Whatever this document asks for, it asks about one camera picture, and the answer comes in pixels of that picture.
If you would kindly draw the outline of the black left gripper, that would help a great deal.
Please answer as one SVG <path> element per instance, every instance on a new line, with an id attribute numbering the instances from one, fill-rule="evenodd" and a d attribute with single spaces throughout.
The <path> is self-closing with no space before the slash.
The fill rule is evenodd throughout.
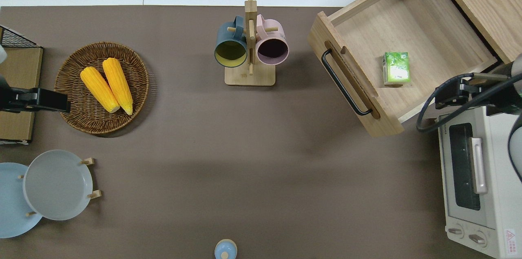
<path id="1" fill-rule="evenodd" d="M 40 109 L 61 113 L 70 112 L 71 102 L 69 101 L 67 94 L 43 88 L 11 88 L 11 90 L 12 99 L 9 101 L 9 112 L 36 112 Z M 39 107 L 35 107 L 33 105 L 38 99 L 38 90 Z"/>

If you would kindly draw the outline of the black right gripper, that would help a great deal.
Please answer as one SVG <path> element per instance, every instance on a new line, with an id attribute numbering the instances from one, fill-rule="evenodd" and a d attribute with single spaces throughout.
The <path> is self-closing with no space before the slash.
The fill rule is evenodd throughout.
<path id="1" fill-rule="evenodd" d="M 472 84 L 472 80 L 447 83 L 438 87 L 435 108 L 462 106 L 461 111 L 474 107 L 486 107 L 492 113 L 508 113 L 508 78 L 491 77 L 483 84 Z"/>

